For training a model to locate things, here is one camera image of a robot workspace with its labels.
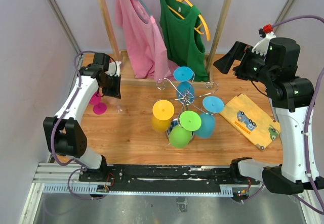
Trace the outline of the clear wine glass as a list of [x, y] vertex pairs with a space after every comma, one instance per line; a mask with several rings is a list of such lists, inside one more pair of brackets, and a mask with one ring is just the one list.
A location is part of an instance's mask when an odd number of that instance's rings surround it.
[[109, 104], [109, 106], [115, 110], [117, 113], [123, 112], [123, 104], [121, 99], [114, 98], [114, 97], [106, 97], [106, 102]]

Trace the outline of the pink t-shirt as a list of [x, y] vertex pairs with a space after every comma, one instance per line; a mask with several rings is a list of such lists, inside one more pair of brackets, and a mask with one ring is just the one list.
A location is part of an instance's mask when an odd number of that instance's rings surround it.
[[115, 22], [124, 31], [126, 49], [137, 79], [173, 79], [178, 65], [167, 57], [167, 49], [153, 16], [147, 24], [136, 14], [131, 0], [115, 0]]

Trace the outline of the green plastic wine glass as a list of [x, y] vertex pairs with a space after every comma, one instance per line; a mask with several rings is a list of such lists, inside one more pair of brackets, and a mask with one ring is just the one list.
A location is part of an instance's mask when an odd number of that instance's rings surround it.
[[180, 114], [175, 125], [169, 133], [169, 143], [176, 148], [184, 148], [191, 141], [194, 131], [201, 127], [200, 116], [191, 110]]

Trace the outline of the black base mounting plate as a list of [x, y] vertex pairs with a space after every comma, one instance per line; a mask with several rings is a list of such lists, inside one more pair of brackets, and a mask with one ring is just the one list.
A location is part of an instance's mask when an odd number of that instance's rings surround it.
[[99, 183], [111, 191], [152, 193], [212, 193], [222, 186], [248, 187], [259, 181], [231, 176], [228, 166], [108, 165], [103, 171], [88, 170], [80, 182]]

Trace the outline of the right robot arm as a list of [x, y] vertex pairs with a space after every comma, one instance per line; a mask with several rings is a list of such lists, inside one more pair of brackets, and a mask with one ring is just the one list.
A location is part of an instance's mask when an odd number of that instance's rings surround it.
[[311, 118], [316, 90], [307, 78], [296, 75], [300, 46], [284, 37], [265, 38], [258, 47], [237, 41], [214, 66], [223, 74], [233, 70], [238, 79], [265, 85], [273, 116], [280, 124], [282, 164], [272, 166], [250, 157], [234, 159], [230, 179], [240, 184], [247, 177], [261, 181], [272, 193], [293, 195], [323, 189], [317, 170]]

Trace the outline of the aluminium frame rail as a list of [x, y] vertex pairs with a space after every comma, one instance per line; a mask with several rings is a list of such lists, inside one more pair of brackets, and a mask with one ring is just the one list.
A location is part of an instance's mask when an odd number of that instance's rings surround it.
[[239, 197], [262, 185], [253, 178], [233, 178], [227, 167], [110, 164], [105, 173], [80, 171], [71, 164], [61, 167], [41, 163], [33, 182], [43, 184], [45, 193], [104, 195], [148, 195], [179, 197]]

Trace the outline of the wooden clothes rack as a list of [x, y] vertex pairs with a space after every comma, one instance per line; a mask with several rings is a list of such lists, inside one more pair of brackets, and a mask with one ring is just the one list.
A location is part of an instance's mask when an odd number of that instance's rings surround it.
[[[216, 29], [213, 45], [209, 57], [205, 59], [205, 47], [200, 39], [200, 34], [194, 31], [194, 26], [204, 27], [208, 31], [207, 24], [199, 15], [198, 9], [188, 0], [182, 7], [185, 9], [185, 20], [179, 19], [178, 25], [184, 30], [185, 44], [192, 44], [184, 49], [185, 58], [196, 65], [196, 82], [210, 81], [211, 60], [216, 52], [222, 28], [226, 19], [231, 0], [225, 0], [220, 20]], [[147, 81], [155, 84], [159, 78], [173, 79], [173, 72], [178, 65], [168, 59], [167, 48], [153, 16], [149, 15], [145, 8], [135, 0], [117, 0], [117, 17], [119, 24], [124, 28], [130, 65], [133, 68], [134, 78], [129, 84], [144, 85]]]

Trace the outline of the yellow plastic wine glass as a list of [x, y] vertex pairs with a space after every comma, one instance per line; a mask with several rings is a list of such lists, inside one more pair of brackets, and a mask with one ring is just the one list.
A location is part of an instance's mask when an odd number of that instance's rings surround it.
[[174, 106], [168, 100], [159, 100], [154, 103], [152, 113], [152, 128], [157, 132], [164, 132], [171, 124], [171, 119], [174, 115]]

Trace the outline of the magenta plastic wine glass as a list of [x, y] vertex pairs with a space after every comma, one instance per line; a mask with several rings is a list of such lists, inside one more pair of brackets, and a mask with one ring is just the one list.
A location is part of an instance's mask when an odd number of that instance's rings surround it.
[[101, 115], [107, 110], [107, 106], [105, 103], [101, 102], [101, 95], [98, 92], [93, 94], [89, 101], [89, 105], [93, 106], [93, 112], [97, 115]]

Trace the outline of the blue wine glass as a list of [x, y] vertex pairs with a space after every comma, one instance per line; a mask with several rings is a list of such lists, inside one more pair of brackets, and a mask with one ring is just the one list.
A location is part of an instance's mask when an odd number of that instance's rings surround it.
[[215, 115], [224, 109], [223, 101], [216, 96], [207, 96], [203, 99], [202, 105], [206, 112], [201, 113], [201, 126], [195, 131], [199, 138], [208, 139], [212, 136], [216, 127]]
[[179, 82], [176, 90], [176, 95], [178, 98], [182, 98], [187, 90], [189, 90], [189, 92], [194, 95], [193, 85], [191, 85], [191, 82], [189, 82], [193, 77], [192, 69], [186, 66], [178, 67], [174, 71], [173, 77], [176, 81]]

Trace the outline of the yellow clothes hanger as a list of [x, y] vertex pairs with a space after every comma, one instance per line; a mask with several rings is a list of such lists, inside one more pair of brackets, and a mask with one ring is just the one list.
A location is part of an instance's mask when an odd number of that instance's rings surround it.
[[210, 41], [211, 36], [209, 28], [199, 10], [189, 0], [160, 0], [162, 9], [166, 13], [172, 14], [174, 19], [183, 23], [189, 23], [189, 20], [195, 20], [194, 31], [198, 35], [205, 35], [207, 41]]

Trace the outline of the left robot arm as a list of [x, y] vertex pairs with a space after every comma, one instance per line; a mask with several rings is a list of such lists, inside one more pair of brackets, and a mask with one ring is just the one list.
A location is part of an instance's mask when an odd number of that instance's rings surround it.
[[92, 63], [75, 67], [77, 79], [64, 105], [43, 121], [48, 150], [55, 161], [67, 166], [69, 162], [61, 162], [58, 156], [68, 157], [99, 182], [108, 177], [106, 159], [88, 146], [81, 120], [95, 93], [121, 98], [121, 64], [105, 53], [94, 53]]

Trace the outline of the green tank top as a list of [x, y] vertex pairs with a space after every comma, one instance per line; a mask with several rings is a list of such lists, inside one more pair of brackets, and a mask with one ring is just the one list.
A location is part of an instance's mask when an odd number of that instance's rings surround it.
[[205, 69], [205, 46], [194, 31], [194, 21], [183, 23], [166, 13], [160, 3], [160, 21], [168, 59], [178, 66], [187, 66], [195, 73], [195, 81], [208, 81]]

